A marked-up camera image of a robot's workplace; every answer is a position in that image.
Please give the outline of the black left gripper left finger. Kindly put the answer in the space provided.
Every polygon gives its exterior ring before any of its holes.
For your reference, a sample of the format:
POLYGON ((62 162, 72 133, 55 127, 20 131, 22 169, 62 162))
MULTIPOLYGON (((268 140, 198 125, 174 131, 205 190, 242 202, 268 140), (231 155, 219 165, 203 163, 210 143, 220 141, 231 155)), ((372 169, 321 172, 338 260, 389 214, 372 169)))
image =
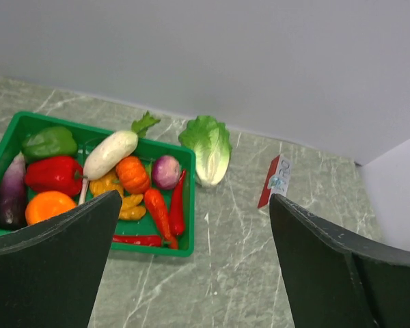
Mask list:
POLYGON ((87 327, 122 198, 109 191, 0 236, 0 327, 87 327))

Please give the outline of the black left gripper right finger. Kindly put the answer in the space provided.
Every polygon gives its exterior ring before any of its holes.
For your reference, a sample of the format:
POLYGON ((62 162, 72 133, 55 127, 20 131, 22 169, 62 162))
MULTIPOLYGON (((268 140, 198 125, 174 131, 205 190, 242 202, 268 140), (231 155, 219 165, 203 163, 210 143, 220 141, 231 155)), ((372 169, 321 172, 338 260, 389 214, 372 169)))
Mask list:
POLYGON ((269 213, 295 327, 410 327, 410 251, 279 194, 271 196, 269 213))

